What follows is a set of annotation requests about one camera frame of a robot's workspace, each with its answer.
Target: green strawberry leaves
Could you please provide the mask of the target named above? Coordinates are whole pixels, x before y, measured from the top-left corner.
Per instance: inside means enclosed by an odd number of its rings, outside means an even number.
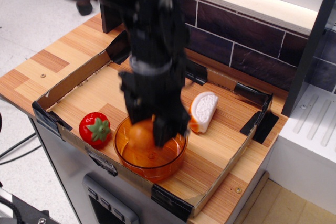
[[[97,140],[105,141],[108,134],[111,132],[109,128],[109,121],[102,121],[100,118],[96,118],[96,121],[93,125],[87,125],[89,131],[92,132],[92,141]]]

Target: tile backsplash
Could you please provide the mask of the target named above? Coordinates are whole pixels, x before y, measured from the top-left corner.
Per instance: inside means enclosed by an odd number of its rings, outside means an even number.
[[[336,94],[336,32],[330,30],[319,58],[314,57],[310,84]]]
[[[308,36],[205,0],[179,0],[188,49],[289,90]]]

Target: wooden board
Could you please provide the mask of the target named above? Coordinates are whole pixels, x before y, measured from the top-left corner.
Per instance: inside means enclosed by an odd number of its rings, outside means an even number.
[[[33,101],[37,100],[43,93],[47,92],[52,86],[87,60],[103,51],[116,35],[123,30],[123,27],[120,26],[112,32],[104,34],[101,27],[101,18],[100,15],[97,15],[1,77],[0,95],[28,116],[34,117],[32,110]],[[268,90],[269,86],[264,82],[238,71],[233,72],[244,83],[249,83],[252,80],[252,86],[258,85],[264,87],[265,91]],[[187,90],[185,91],[186,98],[184,102],[188,105],[193,94]],[[231,170],[209,202],[195,219],[188,220],[189,223],[225,223],[227,221],[287,120],[285,116],[280,114],[285,97],[286,92],[284,91],[280,90],[280,92],[275,93],[274,103],[271,108],[276,115],[280,116],[280,119],[264,144],[261,145],[254,141],[250,143],[239,162]],[[217,119],[215,118],[214,125],[216,125],[218,120],[224,119],[226,113],[230,111],[225,101],[221,102],[220,107],[220,113],[215,115]],[[113,109],[110,106],[105,106],[104,109],[107,111],[112,110],[113,113]],[[231,122],[226,121],[226,123],[234,124],[234,117]],[[201,151],[197,149],[195,144],[194,146],[191,144],[190,148],[195,153]],[[215,155],[216,148],[213,147],[211,151],[214,154],[208,152],[207,155],[213,159],[215,164],[220,164]],[[236,193],[236,187],[240,187],[242,193]]]
[[[73,134],[79,138],[78,126],[82,118],[99,111],[108,117],[114,134],[117,126],[128,116],[120,91],[121,80],[115,68],[120,69],[120,66],[111,63],[103,67],[48,111],[55,112],[69,124]],[[128,69],[128,61],[121,68]],[[194,206],[195,215],[202,208],[202,201],[213,193],[211,189],[226,176],[224,170],[231,169],[230,161],[240,157],[237,153],[247,137],[239,131],[260,110],[232,91],[211,83],[203,86],[187,83],[182,92],[184,106],[188,109],[193,99],[205,91],[212,91],[219,97],[207,132],[190,133],[183,166],[170,178],[157,183]],[[119,162],[112,141],[99,151]]]

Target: wooden floor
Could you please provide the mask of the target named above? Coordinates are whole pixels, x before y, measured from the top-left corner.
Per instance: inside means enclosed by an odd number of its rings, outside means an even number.
[[[258,193],[255,191],[251,195],[234,224],[336,223],[335,215],[302,199],[270,179],[267,179],[259,195]]]

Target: transparent orange bowl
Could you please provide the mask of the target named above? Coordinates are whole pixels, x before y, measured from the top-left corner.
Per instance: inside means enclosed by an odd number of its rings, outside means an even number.
[[[119,124],[113,137],[114,149],[125,167],[154,183],[170,177],[181,167],[187,137],[178,134],[163,148],[131,149],[128,146],[131,126],[131,120],[127,117]]]

